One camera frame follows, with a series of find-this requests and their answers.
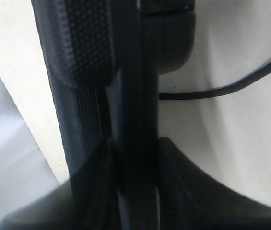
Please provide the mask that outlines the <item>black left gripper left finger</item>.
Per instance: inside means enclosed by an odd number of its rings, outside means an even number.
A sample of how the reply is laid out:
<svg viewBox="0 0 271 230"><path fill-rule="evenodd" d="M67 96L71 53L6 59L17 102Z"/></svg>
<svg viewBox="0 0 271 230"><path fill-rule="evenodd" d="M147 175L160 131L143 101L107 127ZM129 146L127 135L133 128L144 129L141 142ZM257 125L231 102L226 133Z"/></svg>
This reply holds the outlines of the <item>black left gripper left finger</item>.
<svg viewBox="0 0 271 230"><path fill-rule="evenodd" d="M7 214L0 230L121 230L114 165L107 139L63 185Z"/></svg>

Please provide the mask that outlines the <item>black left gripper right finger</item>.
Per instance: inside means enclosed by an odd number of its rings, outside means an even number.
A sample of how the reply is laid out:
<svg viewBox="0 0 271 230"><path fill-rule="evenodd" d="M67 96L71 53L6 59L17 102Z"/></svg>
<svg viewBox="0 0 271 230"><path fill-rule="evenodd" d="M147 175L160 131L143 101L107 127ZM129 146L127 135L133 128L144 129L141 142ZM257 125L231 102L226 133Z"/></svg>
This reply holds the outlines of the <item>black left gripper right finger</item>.
<svg viewBox="0 0 271 230"><path fill-rule="evenodd" d="M159 139L162 230L271 230L271 207L213 179L166 137Z"/></svg>

